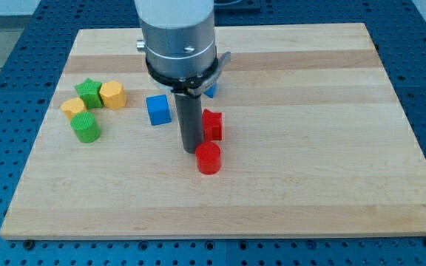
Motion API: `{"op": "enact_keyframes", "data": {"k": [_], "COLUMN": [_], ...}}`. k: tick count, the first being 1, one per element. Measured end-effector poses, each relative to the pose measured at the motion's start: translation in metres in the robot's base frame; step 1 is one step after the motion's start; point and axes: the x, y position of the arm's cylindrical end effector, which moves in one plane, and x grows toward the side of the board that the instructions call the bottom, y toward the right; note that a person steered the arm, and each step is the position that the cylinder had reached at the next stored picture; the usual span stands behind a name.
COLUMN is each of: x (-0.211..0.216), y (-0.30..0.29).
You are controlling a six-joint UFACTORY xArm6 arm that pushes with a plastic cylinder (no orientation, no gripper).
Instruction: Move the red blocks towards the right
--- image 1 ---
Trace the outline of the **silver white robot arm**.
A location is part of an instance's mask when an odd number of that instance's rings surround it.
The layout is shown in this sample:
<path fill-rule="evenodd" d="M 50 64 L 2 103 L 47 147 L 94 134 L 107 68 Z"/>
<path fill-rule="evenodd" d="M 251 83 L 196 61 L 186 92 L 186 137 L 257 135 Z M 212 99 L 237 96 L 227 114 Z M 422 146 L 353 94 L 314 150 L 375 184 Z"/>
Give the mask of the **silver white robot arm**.
<path fill-rule="evenodd" d="M 205 72 L 217 52 L 213 0 L 135 0 L 151 68 L 164 77 Z"/>

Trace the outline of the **blue block behind arm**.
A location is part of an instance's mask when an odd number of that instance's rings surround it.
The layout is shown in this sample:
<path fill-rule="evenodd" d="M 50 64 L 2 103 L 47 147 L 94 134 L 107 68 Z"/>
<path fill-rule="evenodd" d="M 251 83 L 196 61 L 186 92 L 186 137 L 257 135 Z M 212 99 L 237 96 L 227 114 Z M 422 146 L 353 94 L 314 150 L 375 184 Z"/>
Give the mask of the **blue block behind arm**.
<path fill-rule="evenodd" d="M 217 88 L 217 83 L 215 83 L 214 85 L 212 85 L 203 94 L 206 95 L 209 98 L 213 98 L 215 96 L 216 88 Z"/>

